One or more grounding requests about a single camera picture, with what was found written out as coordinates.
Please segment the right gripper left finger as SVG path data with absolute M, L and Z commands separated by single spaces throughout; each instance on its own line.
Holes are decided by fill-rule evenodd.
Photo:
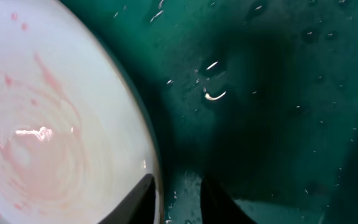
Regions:
M 154 177 L 146 174 L 99 224 L 153 224 L 156 199 Z

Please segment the light blue plate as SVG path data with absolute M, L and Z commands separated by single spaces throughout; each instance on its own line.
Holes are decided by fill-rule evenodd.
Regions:
M 160 166 L 134 87 L 58 1 L 0 1 L 0 223 L 99 223 Z

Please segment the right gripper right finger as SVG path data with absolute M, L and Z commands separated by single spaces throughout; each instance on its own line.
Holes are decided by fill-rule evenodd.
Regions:
M 256 224 L 213 179 L 204 177 L 200 187 L 203 224 Z

